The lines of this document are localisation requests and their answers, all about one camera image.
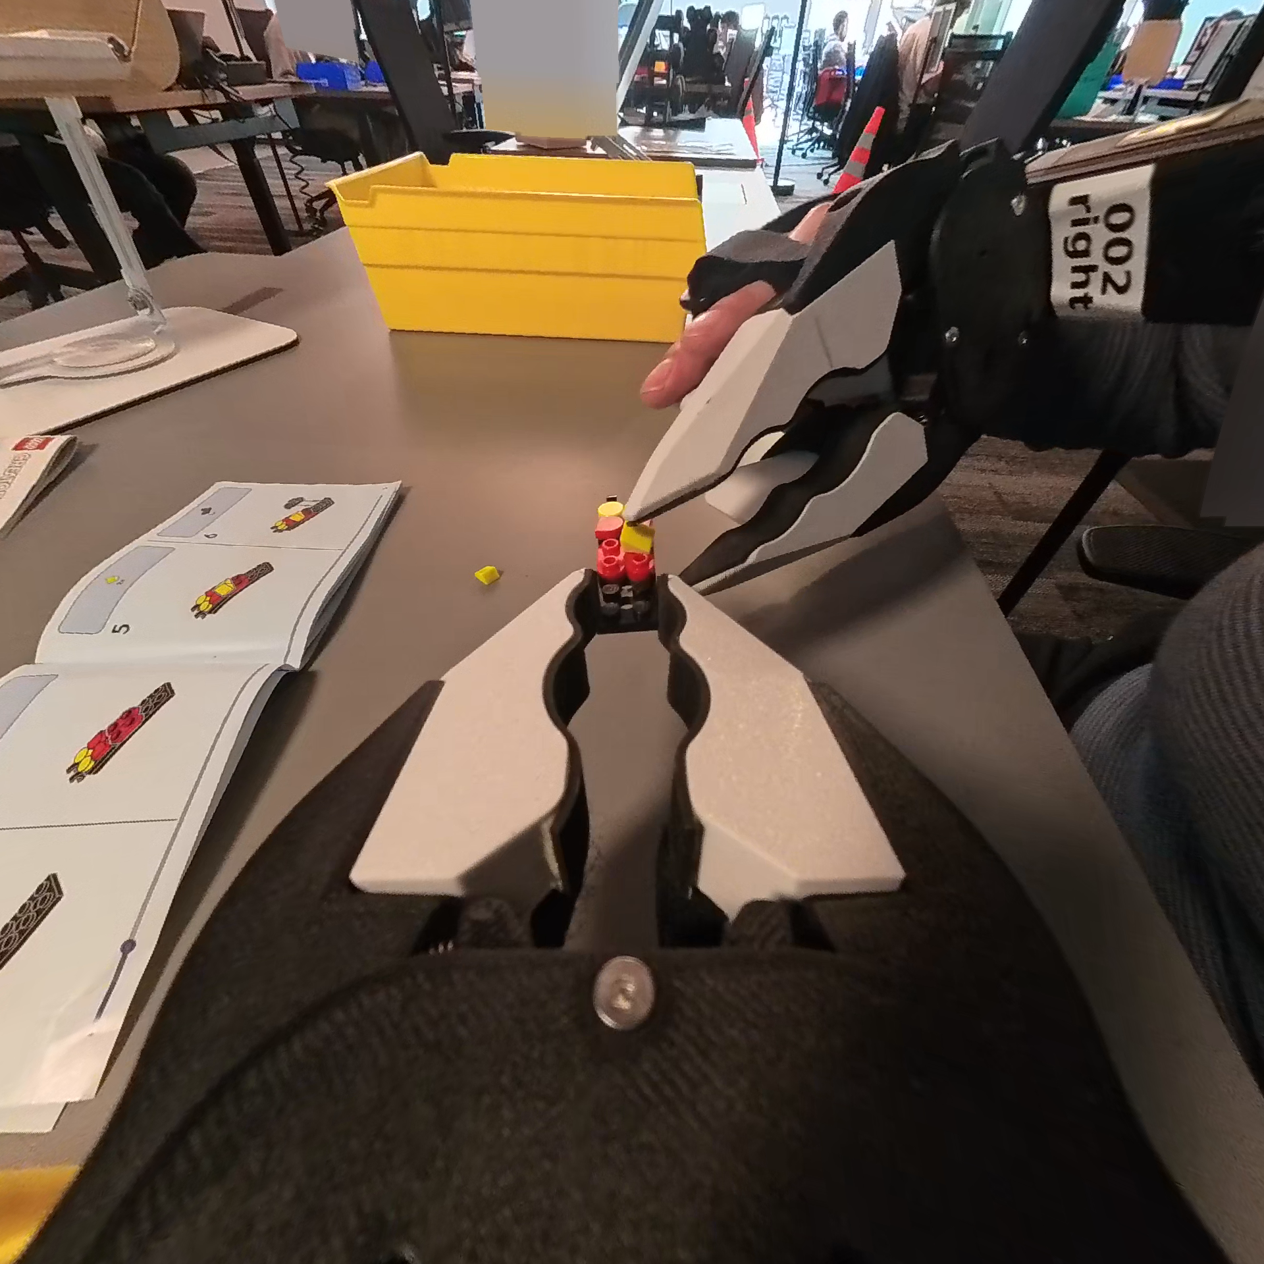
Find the person's right hand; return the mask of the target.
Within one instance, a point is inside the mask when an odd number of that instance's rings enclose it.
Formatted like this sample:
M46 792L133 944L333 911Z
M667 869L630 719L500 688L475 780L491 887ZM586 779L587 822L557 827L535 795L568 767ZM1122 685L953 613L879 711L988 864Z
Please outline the person's right hand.
M827 196L765 229L735 234L696 263L684 294L690 323L645 380L643 404L672 407L702 384L739 329L774 308L794 285L833 204Z

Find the black office chair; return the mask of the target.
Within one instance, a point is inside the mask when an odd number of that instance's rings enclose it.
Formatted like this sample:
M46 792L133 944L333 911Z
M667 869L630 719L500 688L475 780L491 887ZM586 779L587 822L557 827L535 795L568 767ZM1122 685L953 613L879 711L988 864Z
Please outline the black office chair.
M103 151L100 163L121 211L136 223L133 240L145 267L202 254L187 231L196 202L193 174L178 160L122 147ZM50 246L65 249L70 240L53 228L58 210L17 138L4 136L2 229L23 257L23 266L4 276L2 297L25 296L35 309L65 297L65 288L92 291L107 278L92 266L74 269L49 264L31 248L28 235L40 234Z
M1257 527L1230 527L1204 514L1212 458L1179 461L1143 458L1126 461L1101 454L1052 526L1021 564L1000 597L1004 615L1013 613L1058 551L1083 529L1078 542L1081 571L1117 588L1189 600L1215 576L1262 544ZM1099 499L1120 485L1158 523L1138 527L1086 527Z

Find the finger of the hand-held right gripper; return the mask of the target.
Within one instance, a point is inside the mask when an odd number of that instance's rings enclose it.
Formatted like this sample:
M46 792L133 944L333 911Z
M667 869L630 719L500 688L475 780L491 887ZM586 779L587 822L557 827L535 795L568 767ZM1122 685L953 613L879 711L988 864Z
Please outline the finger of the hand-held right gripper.
M920 422L866 410L822 443L812 469L774 487L748 523L708 545L682 579L711 595L852 539L926 464Z
M679 413L625 502L645 521L724 482L765 434L783 431L830 374L867 371L890 348L903 285L894 243L800 312L762 312L738 330Z

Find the dark office desk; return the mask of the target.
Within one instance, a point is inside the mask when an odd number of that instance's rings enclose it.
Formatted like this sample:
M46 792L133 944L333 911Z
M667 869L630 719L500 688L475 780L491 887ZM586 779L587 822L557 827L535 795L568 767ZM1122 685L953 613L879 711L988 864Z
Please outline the dark office desk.
M76 100L107 144L144 144L157 154L229 148L264 235L276 257L308 237L291 189L303 183L308 156L362 171L408 153L398 108L387 88L332 90L308 82L243 88L91 93ZM279 147L291 153L291 168Z

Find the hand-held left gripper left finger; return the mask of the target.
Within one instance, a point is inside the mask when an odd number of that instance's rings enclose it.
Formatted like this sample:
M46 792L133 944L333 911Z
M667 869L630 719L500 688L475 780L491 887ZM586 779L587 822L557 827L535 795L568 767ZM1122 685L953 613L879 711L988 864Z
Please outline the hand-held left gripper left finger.
M568 576L446 673L353 866L359 890L577 893L589 825L571 720L590 696L593 580Z

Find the person's torso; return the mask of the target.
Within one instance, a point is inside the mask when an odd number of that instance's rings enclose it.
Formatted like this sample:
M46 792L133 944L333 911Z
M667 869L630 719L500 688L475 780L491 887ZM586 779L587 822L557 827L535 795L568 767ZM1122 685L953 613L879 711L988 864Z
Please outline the person's torso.
M1263 550L1070 731L1257 1083L1263 1071Z

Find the black red yellow lego assembly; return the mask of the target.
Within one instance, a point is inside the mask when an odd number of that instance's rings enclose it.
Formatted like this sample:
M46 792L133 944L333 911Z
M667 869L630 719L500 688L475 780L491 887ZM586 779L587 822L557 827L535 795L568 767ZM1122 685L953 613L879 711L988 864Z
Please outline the black red yellow lego assembly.
M628 518L622 500L605 499L595 512L595 627L601 636L658 630L657 553L625 553L621 535Z

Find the white picture-cover instruction booklet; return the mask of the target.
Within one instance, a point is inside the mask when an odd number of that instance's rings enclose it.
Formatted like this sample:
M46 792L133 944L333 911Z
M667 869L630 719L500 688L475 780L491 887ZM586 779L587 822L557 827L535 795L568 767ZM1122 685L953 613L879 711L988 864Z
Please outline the white picture-cover instruction booklet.
M2 437L2 538L52 487L77 448L74 436Z

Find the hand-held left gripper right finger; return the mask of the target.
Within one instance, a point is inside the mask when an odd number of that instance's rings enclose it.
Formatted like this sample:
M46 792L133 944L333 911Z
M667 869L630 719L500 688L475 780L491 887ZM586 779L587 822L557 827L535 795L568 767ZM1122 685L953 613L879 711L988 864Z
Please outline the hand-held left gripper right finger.
M804 673L675 576L660 582L660 634L688 732L688 889L729 919L897 892L906 871Z

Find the light blue instruction booklet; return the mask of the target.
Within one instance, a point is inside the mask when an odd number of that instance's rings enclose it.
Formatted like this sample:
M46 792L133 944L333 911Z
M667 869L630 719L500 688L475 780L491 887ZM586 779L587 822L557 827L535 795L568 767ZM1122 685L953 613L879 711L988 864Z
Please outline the light blue instruction booklet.
M262 711L399 497L216 484L82 580L4 678L5 1134L100 1090Z

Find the yellow plastic bin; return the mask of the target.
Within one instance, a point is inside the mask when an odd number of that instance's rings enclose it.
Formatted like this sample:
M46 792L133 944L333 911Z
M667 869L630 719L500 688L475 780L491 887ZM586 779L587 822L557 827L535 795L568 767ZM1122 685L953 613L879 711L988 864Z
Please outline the yellow plastic bin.
M79 1173L73 1164L2 1171L2 1263L25 1254Z
M416 153L329 189L395 332L672 344L706 254L688 163Z

